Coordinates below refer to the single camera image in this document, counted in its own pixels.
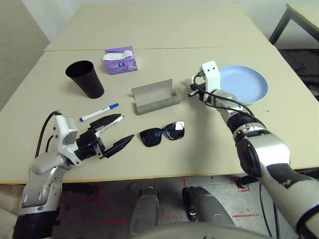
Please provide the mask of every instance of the robotic hand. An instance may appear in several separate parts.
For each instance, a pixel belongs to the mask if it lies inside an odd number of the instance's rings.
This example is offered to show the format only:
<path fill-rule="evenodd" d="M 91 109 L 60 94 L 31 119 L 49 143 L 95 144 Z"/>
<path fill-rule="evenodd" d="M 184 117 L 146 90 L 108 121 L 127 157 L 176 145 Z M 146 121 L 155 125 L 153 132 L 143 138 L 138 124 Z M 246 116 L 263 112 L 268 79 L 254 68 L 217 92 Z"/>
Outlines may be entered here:
<path fill-rule="evenodd" d="M 53 136 L 57 138 L 54 151 L 38 156 L 45 126 L 55 116 Z M 14 239 L 49 238 L 56 224 L 62 181 L 65 172 L 83 164 L 83 160 L 94 155 L 110 157 L 123 149 L 134 135 L 122 138 L 106 149 L 100 134 L 119 122 L 120 114 L 103 117 L 90 123 L 88 130 L 76 140 L 77 127 L 72 117 L 53 112 L 46 120 L 39 139 L 36 158 L 29 168 L 29 182 L 22 194 L 18 218 L 14 226 Z"/>
<path fill-rule="evenodd" d="M 197 77 L 205 83 L 198 85 Z M 301 238 L 319 237 L 319 182 L 290 167 L 290 152 L 252 112 L 220 89 L 220 73 L 214 61 L 204 63 L 194 77 L 193 90 L 205 104 L 217 108 L 233 134 L 243 170 L 267 188 L 275 204 Z"/>

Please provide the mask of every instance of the black sunglasses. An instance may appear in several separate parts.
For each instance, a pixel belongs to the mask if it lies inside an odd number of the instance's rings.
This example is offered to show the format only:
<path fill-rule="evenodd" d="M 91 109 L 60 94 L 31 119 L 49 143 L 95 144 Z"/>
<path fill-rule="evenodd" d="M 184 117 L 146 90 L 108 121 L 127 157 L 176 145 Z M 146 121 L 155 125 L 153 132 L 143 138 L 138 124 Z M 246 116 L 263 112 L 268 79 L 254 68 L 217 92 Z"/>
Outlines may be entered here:
<path fill-rule="evenodd" d="M 145 146 L 152 147 L 160 143 L 161 135 L 163 132 L 166 132 L 166 134 L 171 140 L 183 138 L 185 133 L 184 125 L 184 121 L 178 121 L 166 125 L 165 128 L 146 129 L 140 132 L 140 137 L 142 138 Z"/>

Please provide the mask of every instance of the blue marker cap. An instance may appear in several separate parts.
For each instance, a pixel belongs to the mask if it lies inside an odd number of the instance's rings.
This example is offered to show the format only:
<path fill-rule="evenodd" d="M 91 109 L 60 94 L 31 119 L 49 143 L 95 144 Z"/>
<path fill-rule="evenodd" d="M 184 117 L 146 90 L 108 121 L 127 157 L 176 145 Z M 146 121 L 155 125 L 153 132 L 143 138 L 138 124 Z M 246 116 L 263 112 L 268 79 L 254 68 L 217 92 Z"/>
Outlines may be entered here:
<path fill-rule="evenodd" d="M 113 108 L 115 108 L 115 107 L 117 107 L 117 106 L 119 106 L 119 103 L 116 103 L 116 104 L 114 104 L 114 105 L 110 105 L 109 107 L 110 107 L 110 110 L 111 110 L 111 109 L 113 109 Z"/>

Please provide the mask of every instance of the tabletop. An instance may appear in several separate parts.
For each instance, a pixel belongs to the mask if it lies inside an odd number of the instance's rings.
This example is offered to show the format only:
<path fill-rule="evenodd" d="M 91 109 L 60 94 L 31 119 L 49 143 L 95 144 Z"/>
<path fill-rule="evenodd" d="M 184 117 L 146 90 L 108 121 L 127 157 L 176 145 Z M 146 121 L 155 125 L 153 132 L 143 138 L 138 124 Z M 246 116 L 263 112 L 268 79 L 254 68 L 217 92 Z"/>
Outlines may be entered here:
<path fill-rule="evenodd" d="M 268 44 L 262 31 L 236 2 L 144 2 L 85 5 L 45 50 Z"/>
<path fill-rule="evenodd" d="M 319 3 L 287 3 L 286 7 L 319 30 Z"/>
<path fill-rule="evenodd" d="M 85 132 L 92 118 L 81 116 L 110 104 L 109 111 L 125 118 L 101 139 L 110 147 L 130 134 L 132 141 L 110 158 L 86 159 L 84 165 L 66 173 L 65 182 L 106 181 L 186 175 L 241 173 L 232 134 L 217 110 L 208 108 L 196 97 L 189 98 L 185 79 L 197 73 L 204 62 L 215 60 L 221 69 L 244 65 L 259 71 L 269 84 L 268 95 L 250 105 L 254 114 L 278 135 L 291 150 L 294 169 L 319 166 L 318 103 L 274 46 L 251 48 L 153 49 L 135 50 L 138 71 L 109 75 L 104 67 L 103 50 L 45 52 L 26 79 L 0 112 L 0 182 L 25 183 L 44 120 L 53 110 L 73 116 L 78 135 Z M 98 99 L 88 98 L 65 75 L 65 69 L 78 60 L 94 63 L 105 88 Z M 138 116 L 132 88 L 173 79 L 180 103 Z M 185 136 L 171 141 L 163 136 L 155 147 L 145 147 L 140 131 L 181 121 Z M 41 152 L 52 134 L 52 122 L 44 134 Z M 52 140 L 50 149 L 55 147 Z"/>

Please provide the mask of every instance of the tissue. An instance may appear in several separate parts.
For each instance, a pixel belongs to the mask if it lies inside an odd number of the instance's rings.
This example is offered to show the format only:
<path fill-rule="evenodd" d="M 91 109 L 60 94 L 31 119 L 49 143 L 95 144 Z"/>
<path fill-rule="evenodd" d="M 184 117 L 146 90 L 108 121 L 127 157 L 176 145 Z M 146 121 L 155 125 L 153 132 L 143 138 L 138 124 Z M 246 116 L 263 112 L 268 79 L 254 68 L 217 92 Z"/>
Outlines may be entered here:
<path fill-rule="evenodd" d="M 111 75 L 138 70 L 132 46 L 107 49 L 103 60 Z"/>

